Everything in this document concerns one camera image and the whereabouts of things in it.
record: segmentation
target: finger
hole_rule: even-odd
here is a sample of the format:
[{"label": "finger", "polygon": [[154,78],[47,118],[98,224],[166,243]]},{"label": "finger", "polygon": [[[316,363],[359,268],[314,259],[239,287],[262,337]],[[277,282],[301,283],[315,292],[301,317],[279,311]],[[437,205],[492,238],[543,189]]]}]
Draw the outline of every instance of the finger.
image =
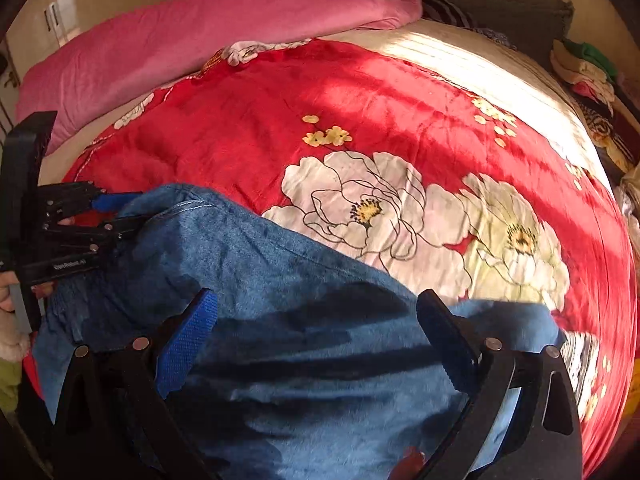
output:
[{"label": "finger", "polygon": [[38,285],[32,286],[31,290],[38,299],[48,298],[51,294],[53,294],[53,282],[40,283]]},{"label": "finger", "polygon": [[405,457],[396,464],[388,480],[413,480],[424,465],[424,453],[415,448],[405,452]]},{"label": "finger", "polygon": [[0,272],[0,287],[17,285],[18,283],[20,283],[18,281],[18,277],[12,270],[10,270],[9,272]]},{"label": "finger", "polygon": [[14,302],[11,301],[11,298],[9,297],[4,298],[4,300],[0,301],[0,309],[4,310],[5,312],[13,312],[15,310]]}]

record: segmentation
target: wall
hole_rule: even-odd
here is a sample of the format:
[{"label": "wall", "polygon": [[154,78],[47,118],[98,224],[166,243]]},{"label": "wall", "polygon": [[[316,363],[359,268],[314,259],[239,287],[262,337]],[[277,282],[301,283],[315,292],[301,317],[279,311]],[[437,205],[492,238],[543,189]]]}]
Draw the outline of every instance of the wall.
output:
[{"label": "wall", "polygon": [[599,48],[627,75],[640,78],[640,49],[609,0],[571,0],[575,7],[570,40]]}]

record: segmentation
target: folded clothes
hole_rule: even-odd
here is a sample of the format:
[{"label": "folded clothes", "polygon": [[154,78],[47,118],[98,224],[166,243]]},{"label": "folded clothes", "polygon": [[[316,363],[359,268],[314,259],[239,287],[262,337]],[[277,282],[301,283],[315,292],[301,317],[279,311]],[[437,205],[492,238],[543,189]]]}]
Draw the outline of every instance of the folded clothes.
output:
[{"label": "folded clothes", "polygon": [[575,57],[566,49],[562,44],[562,41],[554,40],[553,53],[556,57],[556,61],[565,69],[583,74],[593,81],[600,81],[603,83],[607,81],[607,73],[604,72],[603,69],[598,68],[589,61]]},{"label": "folded clothes", "polygon": [[469,29],[479,27],[471,14],[449,0],[422,0],[422,17],[425,20],[433,20],[454,27]]},{"label": "folded clothes", "polygon": [[[634,164],[630,150],[613,127],[613,117],[604,105],[591,98],[577,93],[571,94],[570,97],[580,111],[578,116],[582,116],[580,120],[587,130],[589,138],[596,146],[598,157],[605,168],[607,177],[612,182],[612,186],[617,186],[620,182],[620,171],[625,174],[633,168]],[[606,156],[604,158],[598,148],[605,150]],[[615,178],[612,178],[612,172],[607,169],[611,167],[611,164],[619,170],[615,172]]]},{"label": "folded clothes", "polygon": [[595,48],[591,43],[574,43],[571,40],[563,40],[566,49],[575,57],[593,63],[598,68],[604,70],[609,81],[615,81],[618,69],[610,62],[609,58]]},{"label": "folded clothes", "polygon": [[580,94],[581,96],[588,97],[589,99],[593,99],[598,102],[598,93],[595,89],[589,85],[585,81],[580,81],[571,87],[571,90],[576,94]]},{"label": "folded clothes", "polygon": [[[466,397],[418,325],[416,297],[387,273],[212,190],[161,187],[122,214],[156,215],[50,298],[33,353],[51,416],[76,345],[124,346],[206,286],[218,322],[167,405],[225,479],[385,480],[407,447],[433,453],[457,419]],[[514,349],[564,340],[544,305],[450,309]],[[508,391],[477,466],[494,458],[517,398]]]},{"label": "folded clothes", "polygon": [[613,86],[608,82],[601,82],[591,79],[589,76],[581,74],[579,72],[573,72],[563,67],[556,57],[555,51],[551,51],[550,54],[551,66],[554,72],[558,74],[565,82],[578,86],[576,93],[590,97],[595,95],[595,99],[602,102],[607,108],[609,108],[609,114],[613,115],[611,103],[615,100],[616,95],[613,90]]},{"label": "folded clothes", "polygon": [[580,81],[571,87],[574,93],[579,94],[584,97],[588,97],[597,103],[604,104],[608,109],[610,115],[613,115],[613,106],[612,102],[615,101],[615,94],[606,94],[602,93],[602,88],[599,88],[591,80]]}]

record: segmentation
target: striped pillow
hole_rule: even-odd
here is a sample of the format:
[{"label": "striped pillow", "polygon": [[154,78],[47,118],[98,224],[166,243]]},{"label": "striped pillow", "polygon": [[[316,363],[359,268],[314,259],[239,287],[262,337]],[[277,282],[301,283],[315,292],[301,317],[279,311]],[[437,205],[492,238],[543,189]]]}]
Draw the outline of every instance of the striped pillow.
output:
[{"label": "striped pillow", "polygon": [[471,14],[448,0],[422,0],[422,17],[456,27],[478,27]]}]

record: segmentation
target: red floral bedspread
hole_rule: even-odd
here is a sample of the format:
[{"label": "red floral bedspread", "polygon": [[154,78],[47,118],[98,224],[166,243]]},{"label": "red floral bedspread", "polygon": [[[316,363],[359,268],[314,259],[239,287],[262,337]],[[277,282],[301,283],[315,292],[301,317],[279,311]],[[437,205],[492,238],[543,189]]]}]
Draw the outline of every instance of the red floral bedspread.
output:
[{"label": "red floral bedspread", "polygon": [[153,92],[67,178],[212,187],[416,293],[545,303],[567,331],[591,472],[636,337],[632,253],[604,187],[507,110],[411,63],[320,40],[231,54]]}]

